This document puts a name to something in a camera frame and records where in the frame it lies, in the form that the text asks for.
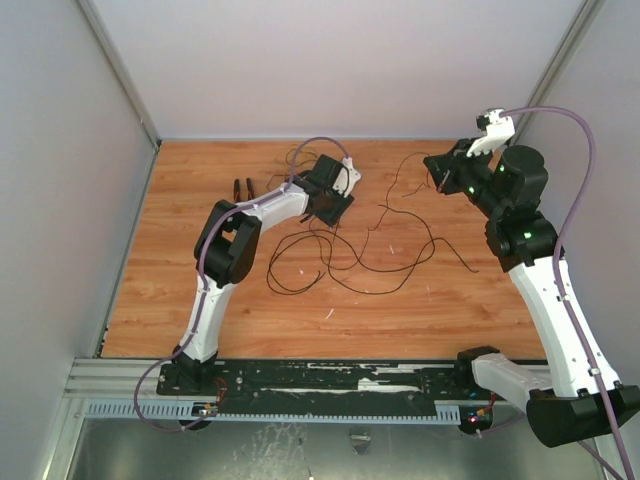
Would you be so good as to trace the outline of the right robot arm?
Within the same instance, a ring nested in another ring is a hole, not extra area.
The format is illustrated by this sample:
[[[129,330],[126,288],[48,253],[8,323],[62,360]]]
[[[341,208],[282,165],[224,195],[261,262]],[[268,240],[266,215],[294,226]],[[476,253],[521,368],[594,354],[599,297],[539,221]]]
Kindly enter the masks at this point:
[[[509,146],[491,168],[493,154],[469,155],[471,146],[461,139],[423,162],[439,193],[462,193],[486,216],[487,244],[529,310],[550,373],[476,347],[457,355],[455,389],[466,398],[488,390],[516,406],[547,447],[608,435],[638,413],[639,389],[621,383],[580,309],[564,306],[573,292],[568,266],[553,260],[558,235],[538,209],[548,181],[544,158],[531,147]]]

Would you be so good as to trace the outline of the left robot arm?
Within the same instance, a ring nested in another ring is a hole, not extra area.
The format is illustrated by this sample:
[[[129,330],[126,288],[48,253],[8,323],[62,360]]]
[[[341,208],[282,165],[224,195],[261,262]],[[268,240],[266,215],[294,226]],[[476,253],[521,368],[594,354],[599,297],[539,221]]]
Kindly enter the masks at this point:
[[[187,330],[171,366],[191,393],[208,392],[225,312],[237,285],[250,273],[261,235],[294,217],[316,217],[332,227],[353,203],[361,173],[354,161],[320,156],[313,168],[289,177],[252,200],[217,202],[194,247],[197,290]]]

